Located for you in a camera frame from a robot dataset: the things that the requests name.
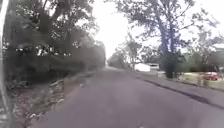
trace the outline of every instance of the dirt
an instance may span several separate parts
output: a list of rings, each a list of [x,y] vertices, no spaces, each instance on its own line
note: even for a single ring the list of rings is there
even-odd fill
[[[62,102],[76,86],[85,82],[93,73],[82,73],[66,77],[54,83],[36,85],[33,88],[14,91],[11,95],[13,113],[22,128],[28,128],[32,122]]]

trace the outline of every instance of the red car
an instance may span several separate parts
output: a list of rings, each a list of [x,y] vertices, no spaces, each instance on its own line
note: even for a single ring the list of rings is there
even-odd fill
[[[207,72],[204,74],[203,78],[206,80],[218,80],[219,75],[216,72]]]

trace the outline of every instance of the vegetation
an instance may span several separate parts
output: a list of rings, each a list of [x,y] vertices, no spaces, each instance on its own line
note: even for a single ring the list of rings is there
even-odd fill
[[[11,1],[4,29],[7,81],[46,82],[102,67],[105,51],[93,39],[92,0]]]
[[[203,28],[203,22],[214,27],[217,24],[207,18],[208,13],[204,9],[189,17],[188,12],[194,6],[192,0],[112,1],[118,12],[123,13],[133,27],[145,28],[140,37],[160,37],[161,59],[168,78],[173,77],[173,72],[179,65],[180,49],[192,42],[184,39],[181,32],[193,26]]]

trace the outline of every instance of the road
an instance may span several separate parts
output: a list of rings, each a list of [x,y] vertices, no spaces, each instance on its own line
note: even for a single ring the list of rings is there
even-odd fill
[[[34,128],[223,128],[224,111],[107,68]]]

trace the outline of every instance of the overcast sky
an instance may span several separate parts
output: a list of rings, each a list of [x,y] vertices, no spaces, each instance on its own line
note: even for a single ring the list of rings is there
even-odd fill
[[[224,33],[224,1],[223,0],[196,0],[195,10],[202,5],[211,15],[221,24],[218,31]],[[113,53],[118,44],[125,41],[127,35],[127,20],[121,15],[115,13],[116,9],[112,3],[103,3],[103,0],[96,0],[93,13],[96,22],[100,26],[100,31],[96,39],[104,42],[107,58]]]

